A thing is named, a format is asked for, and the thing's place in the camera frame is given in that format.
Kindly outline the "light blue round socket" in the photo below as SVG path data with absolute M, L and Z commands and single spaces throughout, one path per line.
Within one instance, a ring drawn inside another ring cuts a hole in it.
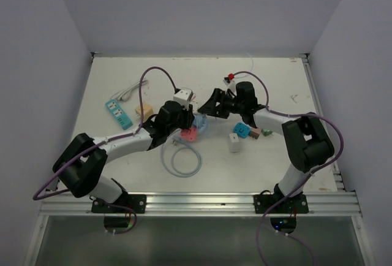
M 202 135 L 208 127 L 207 116 L 200 113 L 195 114 L 192 125 L 197 129 L 198 135 Z

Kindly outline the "tan wooden socket cube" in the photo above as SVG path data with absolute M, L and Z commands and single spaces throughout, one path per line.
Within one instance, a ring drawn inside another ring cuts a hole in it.
M 135 108 L 136 114 L 143 118 L 143 122 L 148 120 L 151 116 L 154 115 L 154 110 L 151 105 L 143 103 L 143 106 L 139 105 Z

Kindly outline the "pink cube plug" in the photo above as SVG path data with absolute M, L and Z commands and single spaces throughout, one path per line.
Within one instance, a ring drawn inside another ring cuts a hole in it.
M 195 142 L 198 137 L 198 129 L 194 126 L 190 129 L 182 129 L 179 136 L 185 142 Z

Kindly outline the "blue square adapter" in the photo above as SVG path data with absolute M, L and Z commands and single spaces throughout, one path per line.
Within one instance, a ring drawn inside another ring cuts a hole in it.
M 244 123 L 236 123 L 236 125 L 233 128 L 233 133 L 235 133 L 239 138 L 245 139 L 246 137 L 249 136 L 251 129 L 248 125 Z

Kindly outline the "white charger plug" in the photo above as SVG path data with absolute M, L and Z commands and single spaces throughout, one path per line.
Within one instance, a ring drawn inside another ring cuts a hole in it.
M 241 151 L 241 141 L 236 133 L 228 135 L 228 148 L 231 153 L 238 153 Z

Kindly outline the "green plug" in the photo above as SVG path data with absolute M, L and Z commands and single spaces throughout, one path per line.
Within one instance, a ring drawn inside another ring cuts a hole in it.
M 262 129 L 261 133 L 264 137 L 271 137 L 273 136 L 273 131 L 269 130 L 269 129 Z

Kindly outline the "teal power strip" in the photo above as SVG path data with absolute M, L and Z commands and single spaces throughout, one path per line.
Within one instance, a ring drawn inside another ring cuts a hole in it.
M 122 128 L 122 130 L 127 130 L 133 126 L 132 120 L 129 118 L 127 113 L 123 110 L 120 103 L 116 99 L 109 100 L 105 103 L 105 106 L 115 121 Z

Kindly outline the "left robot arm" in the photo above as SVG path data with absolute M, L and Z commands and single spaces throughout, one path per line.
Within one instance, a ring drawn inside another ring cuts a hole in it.
M 102 176 L 105 165 L 163 145 L 175 130 L 190 128 L 193 120 L 193 105 L 166 101 L 158 114 L 129 133 L 107 138 L 78 134 L 55 162 L 53 171 L 74 197 L 100 199 L 111 211 L 121 212 L 127 207 L 128 193 L 118 181 Z

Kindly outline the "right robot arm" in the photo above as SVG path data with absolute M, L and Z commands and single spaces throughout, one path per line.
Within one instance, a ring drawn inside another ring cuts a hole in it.
M 270 110 L 259 104 L 251 82 L 240 82 L 236 93 L 214 89 L 211 97 L 198 108 L 204 115 L 228 118 L 238 114 L 252 127 L 267 128 L 284 137 L 290 165 L 283 179 L 274 187 L 273 205 L 277 211 L 287 212 L 301 194 L 305 178 L 311 169 L 325 164 L 334 154 L 334 146 L 322 124 L 323 118 L 315 113 L 289 115 Z

